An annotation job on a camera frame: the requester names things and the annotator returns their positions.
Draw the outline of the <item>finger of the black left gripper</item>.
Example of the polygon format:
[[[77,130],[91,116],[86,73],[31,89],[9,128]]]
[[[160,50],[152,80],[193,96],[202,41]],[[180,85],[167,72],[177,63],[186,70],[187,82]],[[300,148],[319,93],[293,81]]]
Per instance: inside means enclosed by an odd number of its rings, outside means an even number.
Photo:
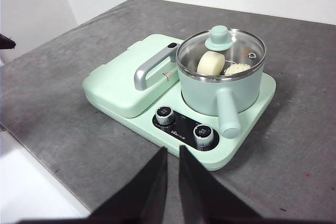
[[[13,49],[15,48],[16,43],[10,38],[0,34],[0,50],[2,49]]]

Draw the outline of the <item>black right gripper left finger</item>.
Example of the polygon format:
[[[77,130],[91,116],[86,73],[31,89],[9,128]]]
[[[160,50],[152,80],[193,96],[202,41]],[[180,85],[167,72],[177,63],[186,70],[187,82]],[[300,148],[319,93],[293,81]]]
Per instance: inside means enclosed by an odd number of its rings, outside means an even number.
[[[162,223],[166,193],[167,149],[163,147],[88,219],[95,223]]]

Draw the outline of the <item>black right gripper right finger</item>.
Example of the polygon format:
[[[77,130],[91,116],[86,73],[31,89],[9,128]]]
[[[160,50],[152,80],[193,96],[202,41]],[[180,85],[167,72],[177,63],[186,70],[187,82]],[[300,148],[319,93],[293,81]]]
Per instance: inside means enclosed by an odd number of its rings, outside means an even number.
[[[180,146],[179,190],[185,223],[259,223],[262,216],[219,183]]]

